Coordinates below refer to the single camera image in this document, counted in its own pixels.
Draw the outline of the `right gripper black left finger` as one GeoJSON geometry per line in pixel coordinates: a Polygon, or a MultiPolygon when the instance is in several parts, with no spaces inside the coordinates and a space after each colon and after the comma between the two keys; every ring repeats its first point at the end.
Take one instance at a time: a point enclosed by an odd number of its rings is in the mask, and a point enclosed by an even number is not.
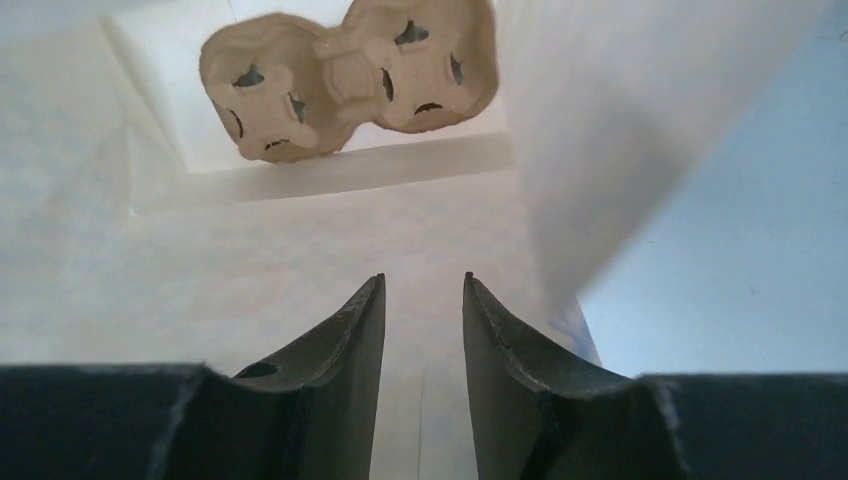
{"type": "Polygon", "coordinates": [[[366,479],[385,278],[228,377],[205,364],[5,365],[5,479],[366,479]]]}

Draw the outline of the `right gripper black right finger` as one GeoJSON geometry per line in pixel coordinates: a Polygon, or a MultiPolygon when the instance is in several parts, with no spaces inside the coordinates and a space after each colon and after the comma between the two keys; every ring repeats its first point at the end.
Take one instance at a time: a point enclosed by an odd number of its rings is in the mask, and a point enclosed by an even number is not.
{"type": "Polygon", "coordinates": [[[628,378],[514,316],[472,274],[463,340],[482,479],[843,479],[842,373],[628,378]]]}

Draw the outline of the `paper takeout bag blue handles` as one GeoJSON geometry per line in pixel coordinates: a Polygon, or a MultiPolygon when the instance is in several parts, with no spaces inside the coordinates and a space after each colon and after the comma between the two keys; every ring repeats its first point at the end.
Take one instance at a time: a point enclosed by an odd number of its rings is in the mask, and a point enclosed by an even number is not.
{"type": "Polygon", "coordinates": [[[706,155],[826,1],[509,1],[511,131],[385,159],[166,181],[112,89],[114,1],[1,5],[1,369],[205,364],[232,377],[385,278],[366,479],[477,472],[475,268],[556,315],[706,155]]]}

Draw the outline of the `separated brown pulp cup carrier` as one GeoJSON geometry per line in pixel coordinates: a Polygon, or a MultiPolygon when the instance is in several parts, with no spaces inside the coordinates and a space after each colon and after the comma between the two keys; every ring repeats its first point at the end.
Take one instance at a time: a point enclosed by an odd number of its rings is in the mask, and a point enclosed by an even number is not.
{"type": "Polygon", "coordinates": [[[199,76],[243,158],[331,155],[365,123],[417,134],[485,110],[499,86],[494,9],[355,1],[332,28],[267,14],[211,35],[199,76]]]}

